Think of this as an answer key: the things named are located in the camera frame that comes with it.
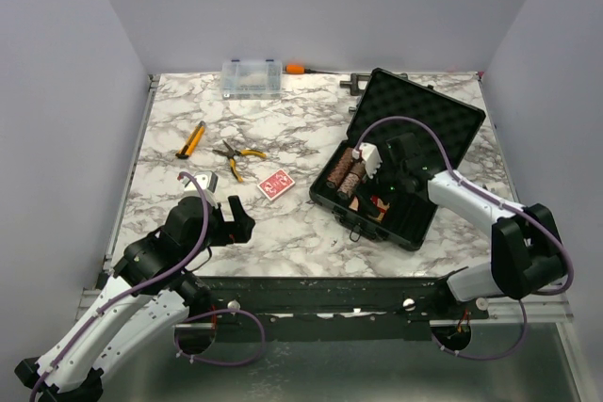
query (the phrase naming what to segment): needle-nose pliers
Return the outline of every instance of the needle-nose pliers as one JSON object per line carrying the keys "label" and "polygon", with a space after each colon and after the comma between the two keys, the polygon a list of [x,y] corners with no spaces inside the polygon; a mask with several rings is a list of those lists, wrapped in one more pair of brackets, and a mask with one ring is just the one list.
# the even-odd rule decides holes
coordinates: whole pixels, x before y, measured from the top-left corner
{"label": "needle-nose pliers", "polygon": [[214,153],[219,154],[219,155],[223,155],[224,157],[227,157],[229,162],[230,162],[230,171],[233,173],[233,176],[236,177],[236,180],[239,181],[240,183],[243,182],[243,178],[241,178],[240,174],[238,174],[238,171],[236,171],[236,161],[235,161],[235,156],[236,155],[257,155],[258,157],[261,157],[263,159],[266,158],[266,155],[264,153],[262,153],[261,151],[258,150],[236,150],[234,149],[232,146],[230,146],[226,140],[223,140],[224,145],[226,146],[226,148],[228,148],[228,151],[222,151],[222,150],[212,150]]}

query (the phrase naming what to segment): sanding drum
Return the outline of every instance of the sanding drum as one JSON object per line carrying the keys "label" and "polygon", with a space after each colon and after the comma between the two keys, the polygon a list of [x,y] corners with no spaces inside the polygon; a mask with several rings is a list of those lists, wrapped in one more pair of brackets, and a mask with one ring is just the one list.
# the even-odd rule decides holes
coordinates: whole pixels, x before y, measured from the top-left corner
{"label": "sanding drum", "polygon": [[352,149],[348,148],[343,152],[339,162],[337,162],[337,165],[335,165],[335,168],[327,177],[327,187],[338,188],[341,183],[343,183],[343,180],[354,163],[354,158],[351,156],[351,151]]}
{"label": "sanding drum", "polygon": [[339,190],[337,190],[337,196],[341,200],[349,200],[366,174],[367,170],[365,169],[364,162],[354,163],[350,172],[343,180],[343,183],[341,183]]}

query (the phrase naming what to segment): white wall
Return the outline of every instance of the white wall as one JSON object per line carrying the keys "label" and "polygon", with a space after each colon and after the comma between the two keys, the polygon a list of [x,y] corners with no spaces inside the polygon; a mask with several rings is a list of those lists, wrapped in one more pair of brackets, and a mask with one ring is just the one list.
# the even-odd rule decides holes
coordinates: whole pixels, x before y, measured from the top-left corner
{"label": "white wall", "polygon": [[484,77],[522,202],[557,219],[576,265],[570,290],[603,394],[603,0],[527,0]]}
{"label": "white wall", "polygon": [[224,59],[321,69],[483,70],[524,0],[110,0],[151,72]]}
{"label": "white wall", "polygon": [[73,323],[117,213],[148,78],[108,0],[0,0],[0,399]]}

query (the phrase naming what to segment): clear plastic box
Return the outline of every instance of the clear plastic box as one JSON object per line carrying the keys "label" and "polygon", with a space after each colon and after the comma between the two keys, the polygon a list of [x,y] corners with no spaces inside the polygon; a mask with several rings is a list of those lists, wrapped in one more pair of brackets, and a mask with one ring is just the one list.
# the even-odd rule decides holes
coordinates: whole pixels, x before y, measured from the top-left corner
{"label": "clear plastic box", "polygon": [[278,98],[283,63],[279,60],[232,60],[222,65],[223,99]]}

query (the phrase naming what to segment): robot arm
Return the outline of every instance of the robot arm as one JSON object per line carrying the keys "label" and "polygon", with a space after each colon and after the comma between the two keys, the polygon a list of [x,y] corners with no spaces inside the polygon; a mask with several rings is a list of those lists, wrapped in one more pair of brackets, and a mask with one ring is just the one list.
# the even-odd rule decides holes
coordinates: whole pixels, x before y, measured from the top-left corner
{"label": "robot arm", "polygon": [[[238,197],[228,200],[234,221],[224,221],[213,197],[217,177],[212,172],[198,177],[208,200],[207,233],[201,249],[248,242],[255,222]],[[122,296],[187,259],[200,240],[203,223],[199,194],[194,187],[187,187],[185,197],[171,209],[165,224],[126,248],[99,297],[69,333],[41,357],[23,360],[17,366],[15,372],[25,386],[34,389],[38,385],[35,390],[42,392],[40,402],[98,400],[103,380],[160,331],[191,315],[211,311],[209,289],[184,268]],[[119,301],[103,309],[116,298]]]}
{"label": "robot arm", "polygon": [[[533,227],[536,222],[559,240],[553,216],[543,205],[527,207],[506,201],[467,181],[458,171],[433,174],[431,162],[419,149],[414,134],[388,140],[387,149],[390,161],[398,166],[399,187],[450,209],[490,239],[490,263],[448,277],[448,290],[456,301],[500,296],[521,299],[568,273],[559,248],[542,228]],[[379,151],[371,143],[360,143],[354,157],[365,163],[369,178],[382,166]]]}

